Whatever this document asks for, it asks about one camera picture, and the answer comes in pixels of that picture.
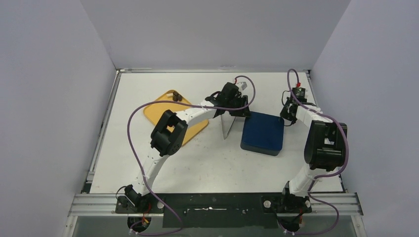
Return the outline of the blue box lid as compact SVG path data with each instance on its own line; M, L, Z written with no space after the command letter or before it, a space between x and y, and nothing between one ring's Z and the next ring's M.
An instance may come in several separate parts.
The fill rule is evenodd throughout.
M283 149L284 130L283 118L251 112L244 122L240 147L250 152L277 156Z

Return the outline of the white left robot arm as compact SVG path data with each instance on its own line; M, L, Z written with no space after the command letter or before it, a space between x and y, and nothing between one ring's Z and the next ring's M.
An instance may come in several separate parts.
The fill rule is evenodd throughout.
M144 161L134 154L140 172L135 181L125 187L128 205L135 212L148 206L148 194L166 160L179 151L187 130L202 121L216 118L225 112L234 117L249 117L249 100L243 91L246 82L227 82L221 91L216 91L197 105L186 105L186 109L173 112L166 110L151 132L150 153Z

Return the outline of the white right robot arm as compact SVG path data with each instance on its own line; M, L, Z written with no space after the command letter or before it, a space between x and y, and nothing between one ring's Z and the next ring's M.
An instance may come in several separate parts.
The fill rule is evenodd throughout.
M342 129L338 129L335 122L322 115L319 107L307 102L305 93L305 88L299 85L293 87L280 112L280 117L289 121L290 125L300 121L309 129L303 152L305 164L285 184L279 198L280 206L285 211L306 206L309 202L308 193L314 185L345 162L342 135L347 132L346 125L342 124Z

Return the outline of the metal tweezers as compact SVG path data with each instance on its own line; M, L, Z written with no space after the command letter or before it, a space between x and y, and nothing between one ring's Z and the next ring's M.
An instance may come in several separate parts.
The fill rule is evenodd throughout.
M222 128L222 135L223 139L226 140L229 136L229 133L231 131L232 125L235 122L236 117L230 115L228 112L221 115L221 128Z

